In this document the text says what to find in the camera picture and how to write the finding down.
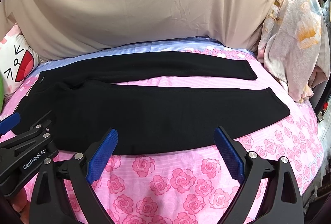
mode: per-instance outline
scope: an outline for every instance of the pink bedsheet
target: pink bedsheet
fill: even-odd
[[[208,47],[204,51],[187,48],[186,51],[237,60],[247,59],[258,79],[247,81],[214,77],[158,77],[123,84],[244,89],[270,87],[289,107],[291,114],[272,126],[240,138],[239,141],[247,150],[254,150],[263,158],[277,160],[280,156],[287,156],[300,192],[303,193],[323,159],[322,146],[317,139],[317,121],[310,103],[294,103],[251,55],[227,48],[216,50]],[[37,78],[38,75],[25,80],[5,106],[0,119],[13,113]],[[240,124],[240,121],[240,118],[234,118],[233,124]],[[1,140],[12,136],[9,132]],[[65,160],[71,156],[72,153],[60,152],[55,160]],[[25,186],[29,199],[34,182],[35,177]],[[65,183],[78,220],[87,223],[70,181]],[[116,224],[198,224],[217,223],[231,203],[239,184],[231,178],[216,146],[210,146],[168,154],[112,156],[102,177],[92,187]],[[262,180],[246,223],[255,218],[265,187],[266,180]]]

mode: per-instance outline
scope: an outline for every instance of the red cartoon mouth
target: red cartoon mouth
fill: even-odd
[[[19,70],[15,78],[15,82],[20,82],[25,79],[34,67],[34,57],[32,54],[26,50],[22,58],[21,64],[19,65]]]

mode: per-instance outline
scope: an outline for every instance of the screw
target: screw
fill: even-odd
[[[83,155],[83,153],[76,153],[75,154],[75,159],[77,159],[77,160],[80,160],[81,158],[83,158],[84,157],[84,155]]]
[[[258,154],[257,154],[256,152],[254,152],[254,151],[250,151],[250,152],[248,153],[248,156],[249,156],[250,158],[252,158],[252,159],[256,159],[256,158],[258,157]]]
[[[50,162],[51,162],[51,159],[50,158],[44,159],[44,164],[49,164]]]
[[[281,157],[280,160],[281,160],[283,163],[288,163],[288,162],[289,162],[289,159],[287,159],[285,156]]]

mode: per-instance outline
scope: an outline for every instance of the blue gripper pad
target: blue gripper pad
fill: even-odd
[[[92,184],[101,177],[103,170],[117,146],[119,136],[115,129],[112,129],[99,148],[92,156],[86,175],[88,183]]]
[[[214,141],[231,177],[242,184],[245,180],[244,163],[219,127],[215,129]]]
[[[0,136],[8,133],[20,122],[20,115],[16,112],[0,121]]]

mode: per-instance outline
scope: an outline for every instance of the black mount bracket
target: black mount bracket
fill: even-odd
[[[247,152],[222,127],[216,128],[214,139],[232,178],[241,184],[217,224],[244,223],[263,178],[269,179],[264,198],[255,220],[249,224],[303,224],[299,187],[285,156],[278,161],[262,159],[254,151]]]
[[[0,122],[0,136],[20,121],[18,113]],[[44,158],[54,158],[58,150],[49,128],[55,122],[50,111],[35,122],[29,131],[0,143],[0,219],[22,224],[18,213],[8,203],[38,172]]]
[[[110,128],[101,141],[85,153],[66,161],[45,160],[39,170],[30,205],[30,224],[78,224],[64,179],[70,180],[89,224],[114,224],[91,187],[98,180],[117,145],[117,131]]]

